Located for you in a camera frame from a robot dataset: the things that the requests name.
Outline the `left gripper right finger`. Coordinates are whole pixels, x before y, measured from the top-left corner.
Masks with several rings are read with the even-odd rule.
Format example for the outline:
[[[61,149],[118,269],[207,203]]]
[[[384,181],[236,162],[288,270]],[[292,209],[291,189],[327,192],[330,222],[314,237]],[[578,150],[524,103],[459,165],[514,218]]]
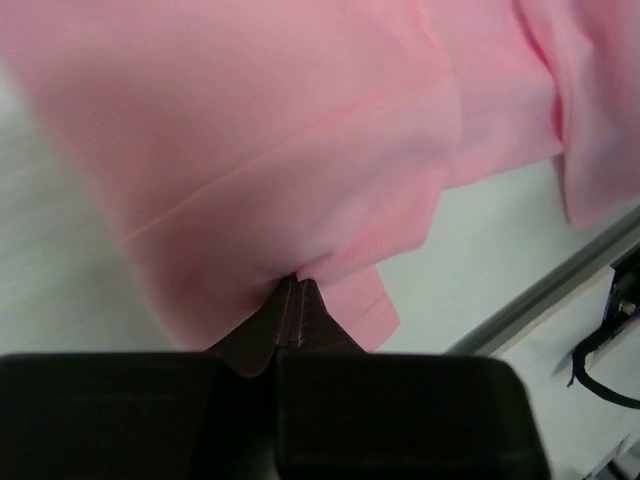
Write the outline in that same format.
[[[487,357],[364,352],[287,280],[275,357],[284,479],[546,479],[526,389]]]

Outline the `pink t shirt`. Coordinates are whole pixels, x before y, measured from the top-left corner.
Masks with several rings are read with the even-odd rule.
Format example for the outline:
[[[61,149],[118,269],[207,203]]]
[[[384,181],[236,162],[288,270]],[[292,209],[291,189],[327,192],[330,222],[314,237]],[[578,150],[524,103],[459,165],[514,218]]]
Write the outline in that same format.
[[[5,1],[1,58],[187,348],[289,274],[379,347],[446,189],[560,156],[577,226],[639,195],[635,1]]]

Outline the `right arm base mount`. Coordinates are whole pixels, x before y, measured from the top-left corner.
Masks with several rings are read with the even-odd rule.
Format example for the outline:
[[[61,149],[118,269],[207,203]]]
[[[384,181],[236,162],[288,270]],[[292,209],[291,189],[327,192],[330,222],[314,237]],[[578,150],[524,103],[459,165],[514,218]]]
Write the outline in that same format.
[[[579,383],[600,399],[627,409],[638,410],[639,400],[622,395],[598,382],[587,372],[587,358],[625,330],[639,323],[639,261],[626,260],[614,267],[615,276],[600,326],[572,350],[571,377],[567,386]]]

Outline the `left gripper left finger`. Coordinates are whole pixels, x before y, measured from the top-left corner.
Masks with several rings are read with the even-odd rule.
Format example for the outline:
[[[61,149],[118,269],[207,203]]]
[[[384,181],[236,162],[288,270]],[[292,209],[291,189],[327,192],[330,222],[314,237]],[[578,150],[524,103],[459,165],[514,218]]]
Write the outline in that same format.
[[[16,354],[1,360],[5,479],[207,479],[273,405],[268,366],[295,288],[204,352]]]

